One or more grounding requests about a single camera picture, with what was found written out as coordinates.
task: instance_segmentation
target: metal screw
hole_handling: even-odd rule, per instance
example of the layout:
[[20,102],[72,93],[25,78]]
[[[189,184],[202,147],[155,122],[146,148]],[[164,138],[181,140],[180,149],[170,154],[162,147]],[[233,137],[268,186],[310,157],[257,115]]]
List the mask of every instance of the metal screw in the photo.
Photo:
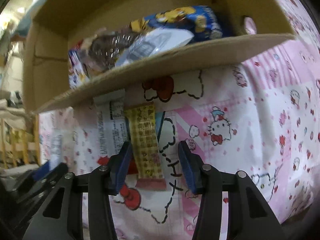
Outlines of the metal screw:
[[100,166],[99,170],[100,171],[106,171],[108,169],[108,167],[106,165]]
[[66,175],[64,175],[64,177],[65,177],[66,179],[71,179],[72,176],[73,176],[73,173],[72,173],[72,172],[68,172]]
[[202,169],[204,169],[205,171],[209,171],[209,170],[211,170],[211,165],[205,163],[205,164],[202,165]]
[[238,172],[238,176],[239,176],[240,178],[245,178],[245,176],[247,176],[247,174],[246,174],[244,171],[239,171],[239,172]]

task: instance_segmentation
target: yellow snack package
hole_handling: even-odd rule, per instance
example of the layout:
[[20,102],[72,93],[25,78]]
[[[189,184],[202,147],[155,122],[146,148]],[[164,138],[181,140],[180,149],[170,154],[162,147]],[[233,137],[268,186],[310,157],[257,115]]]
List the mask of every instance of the yellow snack package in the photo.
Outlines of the yellow snack package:
[[159,158],[153,103],[127,109],[124,114],[129,121],[132,151],[139,173],[136,187],[166,190],[167,184]]

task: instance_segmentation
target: blue snack bag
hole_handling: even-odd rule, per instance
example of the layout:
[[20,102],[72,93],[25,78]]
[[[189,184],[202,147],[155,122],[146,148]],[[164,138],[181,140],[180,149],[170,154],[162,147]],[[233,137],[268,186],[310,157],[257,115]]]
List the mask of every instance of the blue snack bag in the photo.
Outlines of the blue snack bag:
[[189,30],[194,34],[193,42],[222,37],[217,17],[209,6],[176,8],[132,21],[130,26],[134,32],[139,33],[159,27]]

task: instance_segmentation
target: snack package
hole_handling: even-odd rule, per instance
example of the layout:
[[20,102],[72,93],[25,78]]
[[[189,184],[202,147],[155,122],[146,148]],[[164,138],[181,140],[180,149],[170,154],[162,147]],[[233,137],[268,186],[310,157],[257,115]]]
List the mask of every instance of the snack package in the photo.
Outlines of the snack package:
[[193,37],[192,32],[188,30],[157,28],[145,36],[142,35],[136,39],[136,41],[120,55],[115,66],[126,65],[144,57],[185,46]]
[[133,156],[138,168],[136,187],[166,190],[156,138],[153,103],[127,109],[124,113],[129,121]]
[[132,21],[130,27],[137,33],[149,32],[159,27],[185,29],[194,34],[194,42],[222,37],[222,30],[217,21],[217,17],[208,6],[180,7],[153,14]]
[[125,90],[117,90],[93,99],[98,111],[98,130],[101,157],[118,154],[128,141],[124,117]]
[[72,49],[77,52],[79,61],[91,70],[105,72],[115,66],[119,55],[140,36],[126,27],[117,32],[99,30],[95,35],[78,42]]
[[76,88],[89,81],[89,74],[85,65],[79,61],[76,49],[69,50],[69,85]]

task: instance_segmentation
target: hello kitty print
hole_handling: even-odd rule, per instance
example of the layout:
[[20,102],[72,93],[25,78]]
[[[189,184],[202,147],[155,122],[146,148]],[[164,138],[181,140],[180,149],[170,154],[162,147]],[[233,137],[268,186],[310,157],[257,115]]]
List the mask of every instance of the hello kitty print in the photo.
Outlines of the hello kitty print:
[[[299,0],[277,0],[301,39],[275,46],[242,64],[161,77],[126,88],[126,106],[153,102],[167,190],[136,187],[134,170],[119,195],[110,198],[119,239],[192,239],[201,196],[185,183],[177,144],[220,171],[244,170],[280,222],[304,209],[320,189],[319,34]],[[50,158],[46,123],[65,122],[64,112],[41,120],[43,155]],[[108,162],[99,149],[96,110],[74,108],[74,156],[64,156],[76,174]],[[84,224],[87,224],[84,208]],[[228,193],[223,193],[220,239],[227,238]]]

